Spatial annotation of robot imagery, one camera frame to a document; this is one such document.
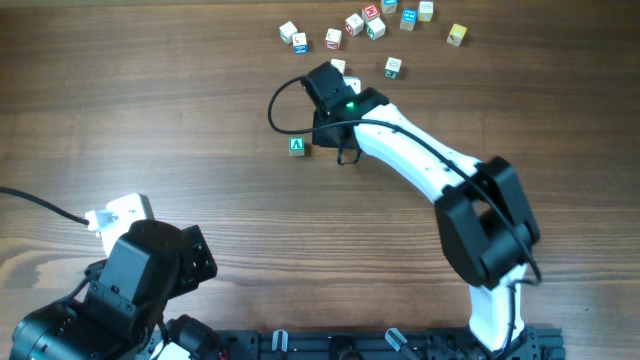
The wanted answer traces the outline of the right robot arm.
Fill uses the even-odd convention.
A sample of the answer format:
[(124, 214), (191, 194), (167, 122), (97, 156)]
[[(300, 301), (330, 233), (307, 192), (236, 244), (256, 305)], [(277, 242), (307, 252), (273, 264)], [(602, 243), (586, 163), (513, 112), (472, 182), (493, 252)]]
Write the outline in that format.
[(315, 142), (384, 162), (432, 202), (442, 251), (470, 287), (470, 330), (487, 350), (505, 354), (523, 330), (519, 290), (536, 267), (540, 238), (515, 169), (501, 157), (482, 162), (443, 145), (328, 62), (300, 82), (315, 106)]

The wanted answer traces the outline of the green V letter block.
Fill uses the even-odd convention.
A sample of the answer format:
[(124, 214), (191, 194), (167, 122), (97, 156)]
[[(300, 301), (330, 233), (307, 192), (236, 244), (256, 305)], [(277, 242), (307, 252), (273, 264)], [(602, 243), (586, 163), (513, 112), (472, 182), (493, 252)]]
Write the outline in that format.
[(292, 136), (289, 138), (289, 154), (291, 156), (304, 156), (305, 139), (302, 136)]

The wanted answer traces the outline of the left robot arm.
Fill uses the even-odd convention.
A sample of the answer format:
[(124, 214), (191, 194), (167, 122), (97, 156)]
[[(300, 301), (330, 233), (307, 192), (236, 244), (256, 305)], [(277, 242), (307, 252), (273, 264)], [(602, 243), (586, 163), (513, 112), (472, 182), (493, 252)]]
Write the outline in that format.
[(221, 359), (219, 335), (187, 315), (165, 320), (169, 300), (217, 274), (198, 226), (138, 220), (74, 292), (16, 326), (12, 359)]

